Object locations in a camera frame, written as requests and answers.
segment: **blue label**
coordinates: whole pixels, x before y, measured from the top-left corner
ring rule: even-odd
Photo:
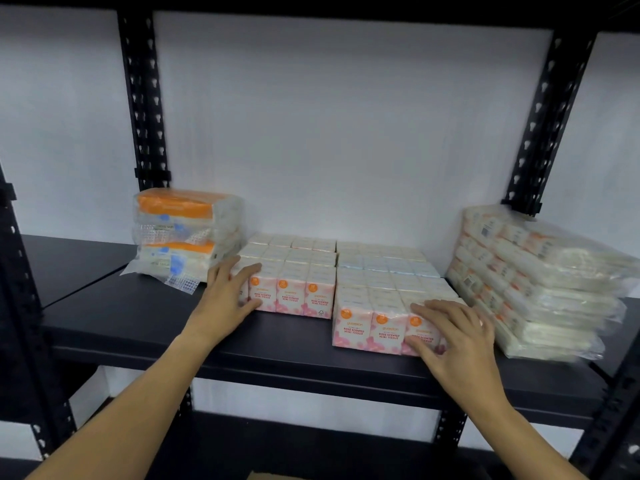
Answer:
[[[171,274],[181,274],[184,269],[184,263],[187,259],[184,256],[171,256],[171,265],[169,265],[169,271]]]

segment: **left hand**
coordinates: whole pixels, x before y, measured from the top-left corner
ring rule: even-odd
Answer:
[[[239,260],[235,256],[209,270],[207,289],[180,334],[194,345],[204,347],[207,354],[262,304],[262,300],[252,299],[244,306],[238,305],[242,284],[262,268],[260,263],[246,266],[229,279],[231,268]]]

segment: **white wall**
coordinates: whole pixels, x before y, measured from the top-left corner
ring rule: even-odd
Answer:
[[[158,13],[176,187],[250,230],[424,249],[504,196],[548,31]]]
[[[21,232],[131,242],[138,181],[116,13],[0,6],[0,88]]]
[[[600,34],[540,217],[640,257],[640,36]],[[640,297],[640,288],[634,293]]]

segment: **metal shelving unit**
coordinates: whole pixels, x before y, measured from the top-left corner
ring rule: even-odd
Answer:
[[[41,5],[31,0],[16,2]],[[121,8],[100,1],[78,4],[75,0],[55,0],[52,4],[118,10],[136,155],[134,175],[140,189],[167,187],[171,182],[152,10],[555,30],[502,201],[532,216],[540,211],[547,178],[598,31],[640,32],[640,0],[596,0],[580,6],[574,0],[518,0],[512,4],[439,0],[428,11],[407,5],[361,9],[308,8],[274,2],[153,3],[153,6],[140,9]],[[15,197],[11,184],[4,181],[0,170],[0,330],[4,331],[0,334],[0,351],[8,364],[5,370],[10,371],[0,378],[3,391],[0,409],[3,419],[32,425],[40,450],[46,457],[74,432],[75,425],[53,366],[51,345],[44,338],[42,306],[13,214],[11,201]],[[608,391],[586,428],[572,462],[593,478],[633,476],[640,473],[636,460],[639,451],[637,424],[640,421],[640,337],[634,341],[618,373],[608,382]],[[443,454],[455,452],[464,421],[461,411],[452,406],[444,407],[435,439],[435,446]]]

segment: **right hand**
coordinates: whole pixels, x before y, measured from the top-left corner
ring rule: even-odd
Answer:
[[[442,388],[469,415],[509,405],[493,355],[494,327],[489,318],[453,301],[412,303],[411,309],[433,323],[449,348],[436,355],[418,337],[406,337]]]

